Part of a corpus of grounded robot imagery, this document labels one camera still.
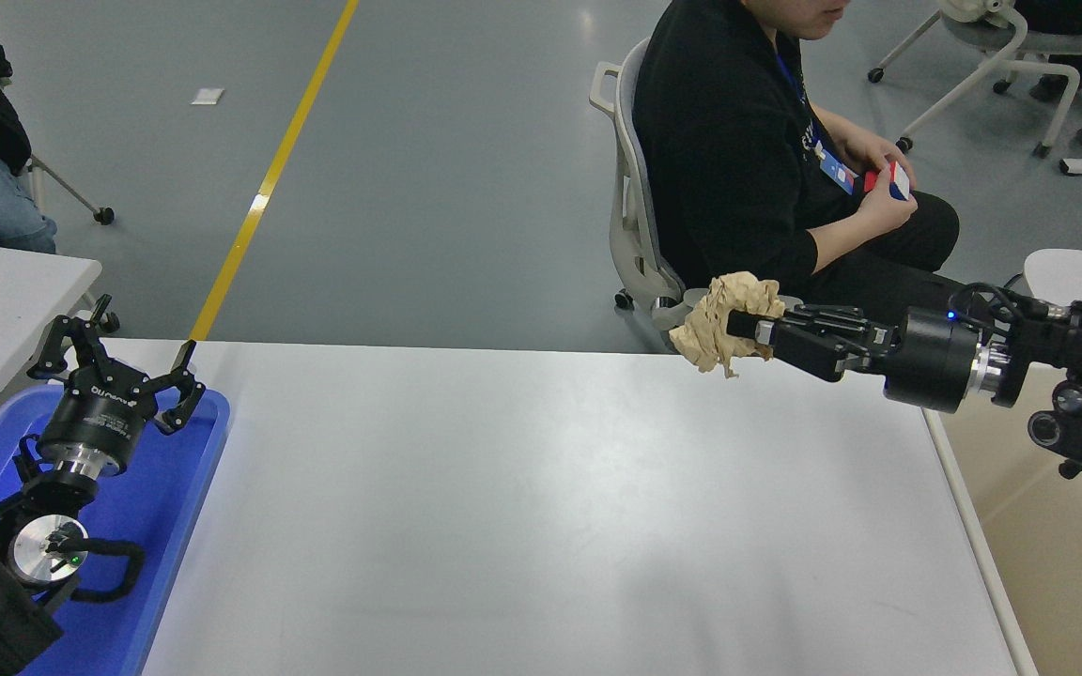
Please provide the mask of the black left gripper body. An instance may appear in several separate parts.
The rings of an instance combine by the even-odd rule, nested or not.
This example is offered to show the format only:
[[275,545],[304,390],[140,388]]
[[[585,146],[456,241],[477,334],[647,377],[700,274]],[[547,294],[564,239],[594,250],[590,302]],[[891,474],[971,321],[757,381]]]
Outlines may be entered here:
[[48,465],[81,462],[90,451],[102,454],[100,470],[128,470],[138,437],[156,412],[153,393],[134,390],[147,374],[129,364],[83,364],[65,382],[63,398],[39,437],[39,454]]

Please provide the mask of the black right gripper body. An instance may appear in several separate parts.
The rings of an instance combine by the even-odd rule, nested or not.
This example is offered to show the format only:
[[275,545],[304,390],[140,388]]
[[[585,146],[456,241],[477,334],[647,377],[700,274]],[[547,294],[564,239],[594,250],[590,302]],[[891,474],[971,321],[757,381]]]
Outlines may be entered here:
[[940,312],[910,309],[884,359],[890,401],[954,412],[966,397],[979,334]]

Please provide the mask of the person's left hand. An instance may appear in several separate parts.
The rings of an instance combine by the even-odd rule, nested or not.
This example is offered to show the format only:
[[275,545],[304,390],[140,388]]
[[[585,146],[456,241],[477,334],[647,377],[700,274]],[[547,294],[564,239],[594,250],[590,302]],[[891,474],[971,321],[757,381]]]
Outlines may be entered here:
[[903,168],[903,172],[909,178],[909,185],[915,189],[918,187],[918,176],[914,167],[906,157],[903,150],[897,145],[886,140],[880,134],[867,130],[862,127],[854,127],[852,130],[837,137],[839,148],[844,150],[846,157],[860,171],[881,171],[888,167],[890,162],[897,162]]

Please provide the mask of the person's right hand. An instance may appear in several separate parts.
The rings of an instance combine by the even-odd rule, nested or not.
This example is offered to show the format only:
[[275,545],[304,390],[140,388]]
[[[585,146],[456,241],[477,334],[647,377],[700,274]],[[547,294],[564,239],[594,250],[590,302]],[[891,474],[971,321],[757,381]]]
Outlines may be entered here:
[[875,187],[867,193],[856,210],[856,218],[872,237],[883,236],[902,227],[913,217],[918,201],[913,193],[893,196],[889,187]]

